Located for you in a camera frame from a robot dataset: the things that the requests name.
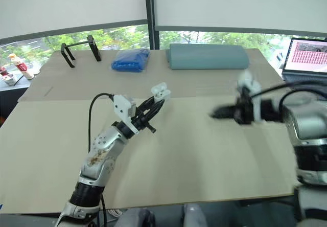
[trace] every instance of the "dark floor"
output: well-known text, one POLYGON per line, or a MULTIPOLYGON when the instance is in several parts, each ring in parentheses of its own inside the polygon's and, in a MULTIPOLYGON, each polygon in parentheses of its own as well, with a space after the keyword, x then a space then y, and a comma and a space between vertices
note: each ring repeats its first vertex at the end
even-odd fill
MULTIPOLYGON (((226 201, 200 203, 209 227, 293 227, 296 222, 294 219, 294 207, 291 204, 292 197, 285 197, 283 201, 260 202, 247 205, 249 202, 226 201)), ((160 206, 148 208, 154 212, 157 227, 180 227, 182 205, 160 206)), ((0 215, 0 226, 54 226, 57 218, 27 216, 27 215, 0 215)))

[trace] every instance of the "laptop screen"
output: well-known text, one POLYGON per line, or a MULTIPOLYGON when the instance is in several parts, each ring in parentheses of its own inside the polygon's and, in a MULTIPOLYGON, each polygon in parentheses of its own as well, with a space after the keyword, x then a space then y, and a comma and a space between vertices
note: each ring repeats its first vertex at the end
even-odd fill
POLYGON ((327 73, 327 42, 292 38, 283 71, 327 73))

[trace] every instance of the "black rack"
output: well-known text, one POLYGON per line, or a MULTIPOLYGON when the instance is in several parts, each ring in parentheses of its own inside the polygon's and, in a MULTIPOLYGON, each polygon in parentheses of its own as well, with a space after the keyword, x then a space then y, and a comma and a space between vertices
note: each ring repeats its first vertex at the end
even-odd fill
POLYGON ((68 45, 66 45, 65 43, 61 44, 61 50, 60 50, 61 54, 62 54, 62 56, 64 57, 64 59, 66 60, 66 62, 68 63, 68 65, 70 67, 75 67, 75 66, 72 64, 72 62, 68 58, 67 54, 65 53, 65 50, 67 51, 67 53, 70 56, 71 60, 75 60, 75 57, 72 55, 72 52, 70 51, 69 47, 78 46, 79 44, 86 44, 86 43, 89 44, 89 46, 90 46, 96 60, 98 62, 101 61, 101 56, 100 56, 100 52, 99 52, 99 49, 97 47, 97 44, 96 44, 93 36, 88 35, 87 41, 78 42, 78 43, 75 43, 75 44, 68 44, 68 45))

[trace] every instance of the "blue package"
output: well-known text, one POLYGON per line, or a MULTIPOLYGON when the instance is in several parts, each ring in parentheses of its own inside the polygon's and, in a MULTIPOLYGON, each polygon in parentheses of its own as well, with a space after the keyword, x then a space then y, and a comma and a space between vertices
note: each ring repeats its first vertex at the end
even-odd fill
POLYGON ((118 52, 111 64, 113 70, 125 72, 142 72, 148 62, 150 50, 137 49, 118 52))

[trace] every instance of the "green foliage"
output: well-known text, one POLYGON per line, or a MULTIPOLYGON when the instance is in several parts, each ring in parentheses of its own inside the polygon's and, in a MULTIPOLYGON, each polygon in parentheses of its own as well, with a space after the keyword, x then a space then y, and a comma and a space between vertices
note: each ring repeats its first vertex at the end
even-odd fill
POLYGON ((160 32, 160 48, 168 49, 171 43, 181 43, 182 38, 178 32, 163 31, 160 32))
MULTIPOLYGON (((100 29, 44 37, 42 39, 44 45, 41 48, 31 48, 29 44, 21 45, 21 42, 17 47, 2 47, 0 48, 0 64, 10 65, 8 58, 10 53, 25 58, 26 62, 44 64, 54 51, 60 50, 62 43, 72 44, 85 41, 89 34, 93 35, 99 50, 149 48, 148 25, 100 29)), ((278 42, 276 39, 282 40, 290 37, 273 34, 161 31, 160 48, 168 49, 171 43, 237 44, 244 48, 258 48, 269 59, 274 50, 280 49, 280 46, 273 42, 278 42)), ((71 50, 89 50, 89 46, 82 44, 72 47, 71 50)))
POLYGON ((212 44, 232 44, 244 48, 258 48, 262 54, 269 59, 274 50, 279 49, 278 45, 271 43, 272 39, 281 38, 273 34, 250 34, 250 33, 205 33, 204 39, 212 44))

